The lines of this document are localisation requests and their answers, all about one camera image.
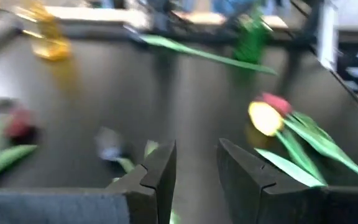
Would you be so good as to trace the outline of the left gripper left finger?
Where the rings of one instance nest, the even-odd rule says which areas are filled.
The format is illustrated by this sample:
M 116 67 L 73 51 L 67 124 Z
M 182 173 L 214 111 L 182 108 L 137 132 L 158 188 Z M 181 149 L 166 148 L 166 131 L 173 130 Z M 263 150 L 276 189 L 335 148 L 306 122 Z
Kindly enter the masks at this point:
M 0 189 L 0 224 L 169 224 L 174 141 L 105 188 Z

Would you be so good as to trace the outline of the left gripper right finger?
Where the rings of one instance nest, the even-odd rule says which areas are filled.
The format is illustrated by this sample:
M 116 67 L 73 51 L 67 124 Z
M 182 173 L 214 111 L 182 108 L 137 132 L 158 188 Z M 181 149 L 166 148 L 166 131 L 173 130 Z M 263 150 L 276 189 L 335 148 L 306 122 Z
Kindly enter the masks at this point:
M 308 187 L 223 138 L 218 171 L 233 224 L 358 224 L 358 187 Z

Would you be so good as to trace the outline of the black artificial tulip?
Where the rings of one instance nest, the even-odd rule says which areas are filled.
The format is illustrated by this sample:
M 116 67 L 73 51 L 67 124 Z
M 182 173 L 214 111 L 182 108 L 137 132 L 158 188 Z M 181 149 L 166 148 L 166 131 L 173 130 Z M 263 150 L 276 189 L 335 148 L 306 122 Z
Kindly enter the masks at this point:
M 144 148 L 140 149 L 132 139 L 105 126 L 98 129 L 94 140 L 98 147 L 98 157 L 110 164 L 118 165 L 124 171 L 121 176 L 113 177 L 112 183 L 129 174 L 136 165 L 145 161 L 151 153 L 162 146 L 159 142 L 149 139 L 146 140 Z

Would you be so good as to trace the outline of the yellow artificial tulip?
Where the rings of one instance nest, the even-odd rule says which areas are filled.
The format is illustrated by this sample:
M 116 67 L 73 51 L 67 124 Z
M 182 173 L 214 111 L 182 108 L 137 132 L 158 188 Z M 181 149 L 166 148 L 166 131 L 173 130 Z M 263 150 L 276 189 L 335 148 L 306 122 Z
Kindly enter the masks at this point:
M 142 34 L 139 36 L 139 39 L 149 45 L 165 47 L 168 49 L 175 50 L 177 52 L 196 55 L 199 57 L 207 58 L 210 60 L 214 60 L 214 61 L 221 62 L 221 63 L 226 63 L 229 65 L 233 65 L 233 66 L 237 66 L 237 67 L 241 67 L 241 68 L 245 68 L 245 69 L 249 69 L 249 70 L 268 73 L 271 75 L 278 75 L 278 73 L 270 67 L 266 67 L 266 66 L 254 64 L 254 63 L 241 62 L 241 61 L 223 57 L 220 55 L 211 54 L 209 52 L 205 52 L 202 50 L 197 50 L 197 49 L 194 49 L 191 47 L 187 47 L 186 45 L 183 45 L 183 44 L 176 42 L 172 39 L 168 39 L 166 37 L 162 37 L 159 35 Z
M 273 165 L 293 179 L 308 187 L 325 186 L 327 183 L 314 162 L 306 154 L 285 125 L 285 119 L 272 106 L 265 102 L 253 101 L 248 114 L 254 127 L 267 137 L 276 137 L 288 151 L 291 160 L 287 160 L 271 151 L 257 148 L 256 151 Z

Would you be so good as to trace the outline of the red artificial tulip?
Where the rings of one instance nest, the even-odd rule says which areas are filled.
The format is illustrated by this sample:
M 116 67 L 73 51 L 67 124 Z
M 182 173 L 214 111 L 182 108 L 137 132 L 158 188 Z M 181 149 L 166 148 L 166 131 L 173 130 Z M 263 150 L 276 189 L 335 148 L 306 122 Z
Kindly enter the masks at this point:
M 27 137 L 33 128 L 31 112 L 17 109 L 0 115 L 0 172 L 34 152 L 37 144 L 11 144 L 10 141 Z
M 335 143 L 334 139 L 309 116 L 293 110 L 291 104 L 271 93 L 263 93 L 255 101 L 272 106 L 285 119 L 285 127 L 305 140 L 316 152 L 340 162 L 358 174 L 358 165 Z

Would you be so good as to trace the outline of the green glass vase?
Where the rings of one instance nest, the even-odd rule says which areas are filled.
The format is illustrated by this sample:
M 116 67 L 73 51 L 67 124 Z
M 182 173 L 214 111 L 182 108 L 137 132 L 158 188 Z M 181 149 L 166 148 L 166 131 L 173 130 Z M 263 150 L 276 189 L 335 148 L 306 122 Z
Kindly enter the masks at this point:
M 258 64 L 271 30 L 265 25 L 260 9 L 254 10 L 241 25 L 234 58 L 241 62 Z

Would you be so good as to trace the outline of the yellow glass vase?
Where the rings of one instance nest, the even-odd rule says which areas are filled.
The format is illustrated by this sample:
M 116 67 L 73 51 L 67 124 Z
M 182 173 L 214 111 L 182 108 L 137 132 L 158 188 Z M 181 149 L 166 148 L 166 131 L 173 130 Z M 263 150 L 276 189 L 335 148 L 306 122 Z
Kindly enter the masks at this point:
M 33 53 L 45 60 L 60 60 L 70 56 L 70 43 L 62 34 L 55 16 L 41 0 L 21 0 L 15 14 L 22 24 L 22 32 L 30 37 Z

